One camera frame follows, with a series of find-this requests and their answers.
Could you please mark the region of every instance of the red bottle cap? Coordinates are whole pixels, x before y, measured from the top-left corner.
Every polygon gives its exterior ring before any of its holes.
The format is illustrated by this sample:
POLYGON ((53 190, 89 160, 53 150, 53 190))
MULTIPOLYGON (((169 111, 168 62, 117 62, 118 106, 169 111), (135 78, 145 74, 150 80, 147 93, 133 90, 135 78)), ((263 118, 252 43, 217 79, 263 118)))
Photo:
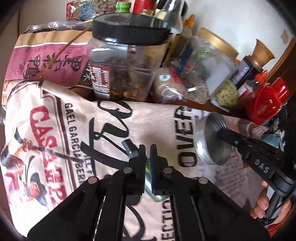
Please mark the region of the red bottle cap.
POLYGON ((281 77, 276 79, 272 84, 272 88, 274 92, 277 93, 277 97, 281 103, 283 103, 290 95, 288 86, 281 77))
POLYGON ((267 76, 268 71, 264 70, 262 73, 257 74, 255 79, 259 82, 260 85, 263 85, 265 82, 265 77, 267 76))

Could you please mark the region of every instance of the black metal bracket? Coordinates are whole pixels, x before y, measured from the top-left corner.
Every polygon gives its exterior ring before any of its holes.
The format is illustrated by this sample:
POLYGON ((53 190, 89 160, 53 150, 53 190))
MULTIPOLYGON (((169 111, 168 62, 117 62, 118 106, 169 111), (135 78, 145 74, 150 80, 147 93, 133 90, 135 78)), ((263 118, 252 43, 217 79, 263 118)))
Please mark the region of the black metal bracket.
POLYGON ((294 160, 285 160, 284 152, 260 140, 245 137, 235 131, 222 128, 218 137, 237 148, 242 160, 248 164, 274 190, 269 200, 263 225, 271 224, 276 210, 295 191, 296 170, 294 160))
POLYGON ((191 179, 150 149, 152 192, 170 195, 174 238, 187 240, 270 240, 266 229, 205 177, 191 179))
POLYGON ((146 160, 140 145, 126 168, 102 180, 89 178, 29 231, 29 240, 121 240, 126 196, 144 193, 146 160))

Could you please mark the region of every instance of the clear plastic jar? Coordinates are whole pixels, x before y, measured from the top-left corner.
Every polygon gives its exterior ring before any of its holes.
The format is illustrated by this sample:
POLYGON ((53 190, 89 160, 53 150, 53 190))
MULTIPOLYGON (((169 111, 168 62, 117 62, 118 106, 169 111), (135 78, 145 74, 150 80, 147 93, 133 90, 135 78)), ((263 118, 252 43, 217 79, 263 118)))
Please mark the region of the clear plastic jar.
POLYGON ((223 39, 201 28, 183 51, 176 69, 187 89, 186 97, 205 104, 236 70, 237 52, 223 39))
POLYGON ((97 97, 146 100, 166 51, 170 30, 162 27, 163 23, 129 13, 108 14, 94 20, 88 50, 97 97))

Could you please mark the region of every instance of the finger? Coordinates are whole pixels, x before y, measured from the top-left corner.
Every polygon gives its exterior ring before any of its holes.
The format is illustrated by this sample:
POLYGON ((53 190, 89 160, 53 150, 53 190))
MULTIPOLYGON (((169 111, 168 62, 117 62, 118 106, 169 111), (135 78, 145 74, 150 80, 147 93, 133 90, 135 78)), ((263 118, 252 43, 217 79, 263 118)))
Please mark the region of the finger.
POLYGON ((269 206, 269 200, 268 200, 268 197, 266 196, 266 192, 267 192, 267 189, 262 190, 257 200, 257 204, 262 210, 266 210, 269 206))
POLYGON ((288 212, 291 209, 291 200, 286 201, 282 206, 281 206, 281 211, 278 215, 278 217, 276 218, 276 220, 272 223, 272 224, 277 224, 280 223, 281 221, 284 220, 284 218, 288 215, 288 212))
POLYGON ((265 211, 258 206, 258 204, 255 205, 254 207, 254 213, 257 215, 258 218, 263 218, 265 215, 265 211))
POLYGON ((268 183, 267 183, 266 181, 263 181, 263 182, 261 183, 261 185, 262 185, 263 187, 268 187, 268 183))
POLYGON ((256 219, 256 218, 257 218, 257 215, 256 215, 256 213, 254 212, 254 209, 251 210, 251 217, 252 217, 253 219, 256 219))

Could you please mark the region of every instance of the green cylinder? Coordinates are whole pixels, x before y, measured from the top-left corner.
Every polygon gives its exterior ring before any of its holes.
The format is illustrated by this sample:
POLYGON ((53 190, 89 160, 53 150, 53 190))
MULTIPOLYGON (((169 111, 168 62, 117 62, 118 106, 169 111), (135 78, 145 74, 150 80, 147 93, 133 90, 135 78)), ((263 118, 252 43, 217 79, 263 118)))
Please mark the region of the green cylinder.
POLYGON ((130 8, 131 8, 130 2, 117 2, 115 13, 119 13, 119 12, 126 13, 126 12, 129 12, 130 8))
POLYGON ((150 166, 150 158, 147 158, 146 163, 146 169, 145 169, 145 192, 149 194, 150 197, 155 202, 161 202, 163 200, 166 200, 169 196, 154 196, 152 194, 152 188, 151 188, 151 166, 150 166))

